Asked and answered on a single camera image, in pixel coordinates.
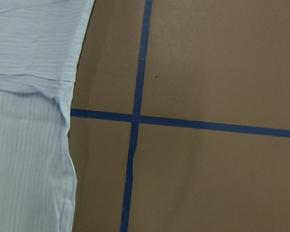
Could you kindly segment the light blue button-up shirt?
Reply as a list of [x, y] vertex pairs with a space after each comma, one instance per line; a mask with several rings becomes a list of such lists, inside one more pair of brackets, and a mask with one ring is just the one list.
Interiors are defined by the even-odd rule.
[[68, 133], [94, 2], [0, 0], [0, 232], [70, 232]]

